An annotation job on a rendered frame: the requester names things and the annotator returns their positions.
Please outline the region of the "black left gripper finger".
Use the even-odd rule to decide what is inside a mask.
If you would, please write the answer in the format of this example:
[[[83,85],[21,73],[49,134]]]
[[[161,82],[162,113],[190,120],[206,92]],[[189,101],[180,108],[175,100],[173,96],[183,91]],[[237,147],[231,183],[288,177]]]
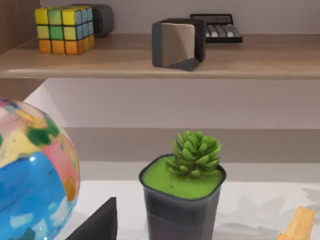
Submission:
[[[117,240],[117,198],[110,197],[66,240]]]

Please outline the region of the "black calculator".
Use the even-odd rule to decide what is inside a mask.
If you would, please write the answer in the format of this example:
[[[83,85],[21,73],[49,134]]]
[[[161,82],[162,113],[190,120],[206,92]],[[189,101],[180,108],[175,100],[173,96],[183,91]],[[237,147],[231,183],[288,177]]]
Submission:
[[[203,20],[206,24],[207,44],[242,44],[243,36],[234,25],[229,13],[193,13],[191,19]]]

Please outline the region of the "orange wooden piece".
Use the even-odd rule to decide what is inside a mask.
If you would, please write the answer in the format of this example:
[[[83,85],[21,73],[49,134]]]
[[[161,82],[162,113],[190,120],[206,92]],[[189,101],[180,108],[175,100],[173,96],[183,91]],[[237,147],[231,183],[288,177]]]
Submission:
[[[278,234],[276,240],[310,240],[316,211],[298,206],[286,231]]]

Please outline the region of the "wooden shelf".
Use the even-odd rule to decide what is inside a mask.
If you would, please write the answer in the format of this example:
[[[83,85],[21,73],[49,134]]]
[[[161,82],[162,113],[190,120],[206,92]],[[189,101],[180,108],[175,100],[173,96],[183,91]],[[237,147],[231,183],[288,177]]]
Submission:
[[[113,8],[113,35],[79,56],[42,54],[36,40],[0,55],[0,79],[320,80],[320,0],[98,0]],[[152,66],[152,23],[231,13],[242,44],[213,44],[194,71]]]

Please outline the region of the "black square napkin holder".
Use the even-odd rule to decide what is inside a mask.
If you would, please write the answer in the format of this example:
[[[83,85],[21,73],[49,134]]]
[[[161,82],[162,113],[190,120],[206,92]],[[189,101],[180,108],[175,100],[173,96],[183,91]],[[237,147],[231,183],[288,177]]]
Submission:
[[[193,71],[206,57],[206,23],[196,18],[166,18],[152,24],[152,65]]]

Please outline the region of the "colourful puzzle cube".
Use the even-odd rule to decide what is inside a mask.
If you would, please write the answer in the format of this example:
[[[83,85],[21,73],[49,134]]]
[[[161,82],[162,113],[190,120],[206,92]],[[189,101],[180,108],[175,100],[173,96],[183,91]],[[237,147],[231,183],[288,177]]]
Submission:
[[[55,55],[81,55],[94,47],[93,9],[62,5],[34,11],[38,49]]]

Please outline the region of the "dark grey rounded box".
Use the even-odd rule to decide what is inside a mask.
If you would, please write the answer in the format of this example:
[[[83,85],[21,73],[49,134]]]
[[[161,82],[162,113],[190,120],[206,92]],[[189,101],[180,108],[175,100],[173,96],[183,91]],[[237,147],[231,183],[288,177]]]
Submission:
[[[107,4],[75,3],[73,6],[90,6],[93,14],[93,34],[105,38],[114,30],[114,12]]]

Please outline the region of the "colourful globe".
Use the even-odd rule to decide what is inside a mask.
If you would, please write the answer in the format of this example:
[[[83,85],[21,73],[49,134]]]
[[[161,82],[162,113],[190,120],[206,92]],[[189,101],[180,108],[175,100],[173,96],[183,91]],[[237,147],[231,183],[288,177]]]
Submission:
[[[0,240],[55,240],[80,182],[66,131],[33,105],[0,98]]]

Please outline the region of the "green plant in grey pot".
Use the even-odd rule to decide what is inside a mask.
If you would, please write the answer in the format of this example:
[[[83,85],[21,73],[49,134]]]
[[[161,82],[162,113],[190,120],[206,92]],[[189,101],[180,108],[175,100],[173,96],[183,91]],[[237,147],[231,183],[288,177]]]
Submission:
[[[220,150],[215,137],[187,130],[140,171],[148,240],[213,240],[226,179]]]

